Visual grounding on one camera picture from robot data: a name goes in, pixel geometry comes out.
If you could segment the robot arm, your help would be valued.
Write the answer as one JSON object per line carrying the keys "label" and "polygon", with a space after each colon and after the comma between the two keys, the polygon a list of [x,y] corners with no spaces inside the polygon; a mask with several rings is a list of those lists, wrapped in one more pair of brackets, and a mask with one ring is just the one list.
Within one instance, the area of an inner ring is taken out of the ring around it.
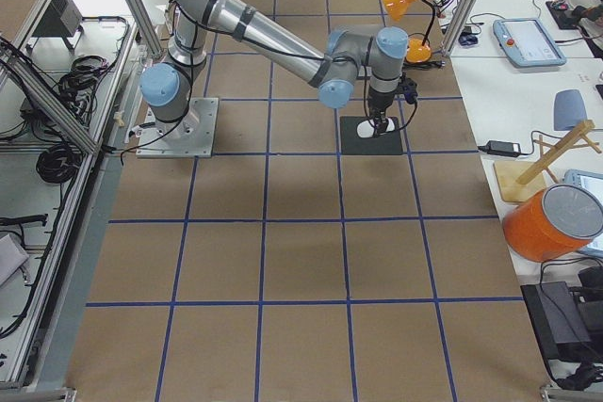
{"label": "robot arm", "polygon": [[194,29],[244,42],[316,88],[326,106],[344,107],[363,68],[370,70],[367,118],[357,127],[361,138],[397,132],[387,110],[397,96],[417,103],[416,83],[403,72],[409,37],[398,27],[357,25],[336,29],[321,53],[242,0],[175,0]]}

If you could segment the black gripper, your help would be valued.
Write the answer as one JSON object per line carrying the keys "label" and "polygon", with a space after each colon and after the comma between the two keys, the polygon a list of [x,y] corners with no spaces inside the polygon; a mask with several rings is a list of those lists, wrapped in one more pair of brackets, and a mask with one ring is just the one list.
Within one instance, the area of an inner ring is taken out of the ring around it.
{"label": "black gripper", "polygon": [[386,116],[386,110],[398,95],[401,95],[407,104],[416,108],[418,101],[417,83],[406,75],[393,81],[392,85],[386,88],[375,88],[373,81],[369,82],[367,117],[370,119],[374,137],[379,137],[387,132],[389,119]]}

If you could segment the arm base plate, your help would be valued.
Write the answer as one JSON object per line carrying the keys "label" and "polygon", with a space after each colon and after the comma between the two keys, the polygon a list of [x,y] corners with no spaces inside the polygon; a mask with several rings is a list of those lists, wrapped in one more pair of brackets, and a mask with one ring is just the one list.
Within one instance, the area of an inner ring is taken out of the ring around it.
{"label": "arm base plate", "polygon": [[209,158],[213,153],[220,99],[217,97],[193,97],[187,115],[172,130],[171,125],[155,121],[150,107],[146,111],[146,122],[153,125],[143,128],[140,148],[135,149],[139,158]]}

